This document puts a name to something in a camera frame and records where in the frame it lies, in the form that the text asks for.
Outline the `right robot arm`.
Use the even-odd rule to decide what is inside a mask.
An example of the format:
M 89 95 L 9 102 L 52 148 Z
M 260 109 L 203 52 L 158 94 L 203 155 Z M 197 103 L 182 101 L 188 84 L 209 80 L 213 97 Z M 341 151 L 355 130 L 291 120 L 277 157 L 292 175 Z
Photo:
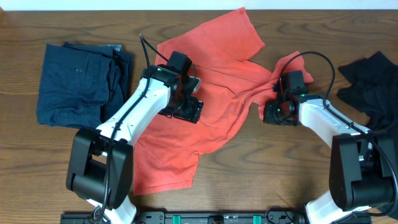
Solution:
M 370 208 L 397 210 L 397 161 L 393 140 L 358 125 L 321 95 L 280 94 L 266 103 L 264 122 L 311 129 L 331 149 L 329 189 L 304 206 L 296 223 L 341 223 L 370 218 Z

